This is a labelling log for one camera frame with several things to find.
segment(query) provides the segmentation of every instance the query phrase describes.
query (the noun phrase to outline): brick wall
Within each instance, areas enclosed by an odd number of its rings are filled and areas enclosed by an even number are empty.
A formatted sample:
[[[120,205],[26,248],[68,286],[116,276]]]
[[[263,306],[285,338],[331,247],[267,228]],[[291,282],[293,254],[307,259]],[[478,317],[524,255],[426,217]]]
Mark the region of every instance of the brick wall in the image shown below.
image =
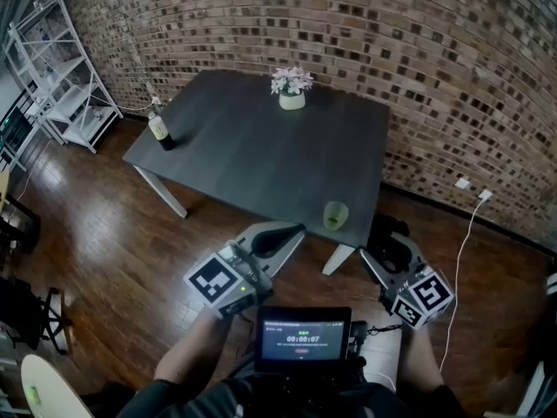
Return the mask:
[[[557,250],[557,0],[68,0],[117,103],[203,69],[318,82],[390,105],[384,180]],[[471,192],[453,188],[459,175]]]

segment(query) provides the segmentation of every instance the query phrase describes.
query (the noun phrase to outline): dark gray table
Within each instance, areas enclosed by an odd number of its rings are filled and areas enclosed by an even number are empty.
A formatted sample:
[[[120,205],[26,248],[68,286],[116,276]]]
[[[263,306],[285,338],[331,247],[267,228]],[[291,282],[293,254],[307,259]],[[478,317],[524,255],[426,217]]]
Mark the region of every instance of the dark gray table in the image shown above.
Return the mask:
[[[158,176],[340,243],[325,266],[332,273],[367,243],[389,109],[326,88],[306,98],[303,109],[284,111],[269,77],[202,71],[161,114],[176,148],[163,151],[146,128],[124,160],[182,217],[187,211]],[[332,200],[350,209],[337,232],[323,226]]]

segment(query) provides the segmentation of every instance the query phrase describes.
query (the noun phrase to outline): display screen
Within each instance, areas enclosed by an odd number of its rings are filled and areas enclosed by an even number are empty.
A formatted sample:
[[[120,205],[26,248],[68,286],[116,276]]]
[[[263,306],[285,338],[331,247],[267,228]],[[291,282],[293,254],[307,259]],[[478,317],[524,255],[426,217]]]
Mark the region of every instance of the display screen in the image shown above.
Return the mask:
[[[344,322],[264,320],[261,356],[279,361],[335,361],[341,358]]]

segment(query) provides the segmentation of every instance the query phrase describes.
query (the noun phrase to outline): white cable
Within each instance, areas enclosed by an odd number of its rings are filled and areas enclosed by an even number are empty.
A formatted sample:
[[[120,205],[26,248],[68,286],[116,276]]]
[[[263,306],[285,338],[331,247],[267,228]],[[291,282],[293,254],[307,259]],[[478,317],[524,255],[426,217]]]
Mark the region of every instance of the white cable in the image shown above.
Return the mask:
[[[394,386],[393,380],[389,376],[387,376],[386,374],[382,374],[381,372],[370,372],[368,374],[371,374],[371,375],[378,374],[379,376],[382,376],[383,378],[387,379],[391,383],[391,386],[393,386],[393,392],[397,391],[397,388]]]
[[[46,152],[47,147],[50,145],[50,143],[52,142],[52,139],[49,140],[49,142],[46,144],[46,146],[43,148],[43,151],[41,152],[41,154],[38,156],[37,160],[35,161],[35,164],[33,165],[33,168],[30,170],[29,172],[29,176],[27,177],[27,181],[25,181],[25,186],[23,187],[23,191],[19,194],[19,196],[16,198],[17,201],[20,200],[20,198],[23,197],[23,194],[25,193],[25,191],[27,190],[27,185],[29,184],[29,181],[31,179],[31,175],[33,174],[33,172],[35,171],[35,169],[38,166],[38,162],[41,160],[41,158],[43,157],[44,153]],[[16,209],[14,208],[14,211],[11,213],[11,215],[8,217],[8,222],[10,222],[11,218],[14,216],[14,214],[16,213]]]
[[[453,310],[453,315],[451,316],[451,321],[449,322],[449,328],[446,331],[445,353],[443,353],[443,359],[441,360],[440,371],[443,370],[443,364],[445,364],[445,358],[446,358],[446,356],[448,354],[448,351],[449,351],[449,341],[451,340],[451,328],[453,326],[454,315],[456,314],[456,309],[459,307],[460,255],[462,254],[462,250],[464,249],[464,245],[466,244],[466,241],[468,240],[468,237],[470,237],[470,232],[472,231],[473,218],[476,216],[476,212],[478,211],[478,209],[480,209],[480,206],[483,205],[485,201],[487,201],[487,200],[482,199],[481,202],[478,203],[476,208],[473,210],[472,218],[470,218],[470,224],[468,225],[468,233],[466,234],[466,237],[462,241],[462,245],[460,245],[459,255],[457,255],[457,257],[456,257],[456,274],[454,275],[454,310]]]
[[[65,80],[68,84],[70,84],[73,87],[76,87],[78,90],[80,90],[82,93],[86,93],[87,95],[89,95],[88,91],[83,90],[79,85],[75,85],[73,82],[71,82],[66,76],[62,76],[58,70],[56,68],[54,68],[51,64],[48,63],[48,61],[39,54],[39,52],[37,50],[35,50],[35,48],[33,47],[32,44],[29,44],[29,42],[27,41],[27,39],[25,38],[25,36],[22,34],[21,37],[23,37],[23,39],[25,40],[25,42],[27,42],[27,44],[31,47],[31,49],[33,51],[35,51],[35,54],[37,54],[38,57],[40,57],[41,59],[43,59],[43,61],[58,75],[60,76],[63,80]],[[93,96],[91,94],[92,98],[98,99],[101,102],[104,102],[105,104],[108,105],[112,105],[111,102],[105,101],[104,99],[98,98],[97,96]],[[151,107],[153,105],[153,103],[151,102],[149,105],[147,105],[146,107],[142,107],[142,108],[130,108],[130,107],[123,107],[121,105],[116,105],[116,107],[121,108],[122,110],[132,110],[132,111],[142,111],[142,110],[146,110],[149,107]]]

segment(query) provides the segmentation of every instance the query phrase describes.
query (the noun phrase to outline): wine bottle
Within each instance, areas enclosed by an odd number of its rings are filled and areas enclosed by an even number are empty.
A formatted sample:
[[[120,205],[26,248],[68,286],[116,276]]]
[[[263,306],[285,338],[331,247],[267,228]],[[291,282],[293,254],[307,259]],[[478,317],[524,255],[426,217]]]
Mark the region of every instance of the wine bottle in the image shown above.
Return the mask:
[[[176,144],[174,143],[174,139],[172,139],[166,125],[164,125],[163,119],[153,112],[149,113],[149,128],[153,132],[153,135],[155,135],[158,143],[161,144],[163,149],[167,152],[175,147]]]

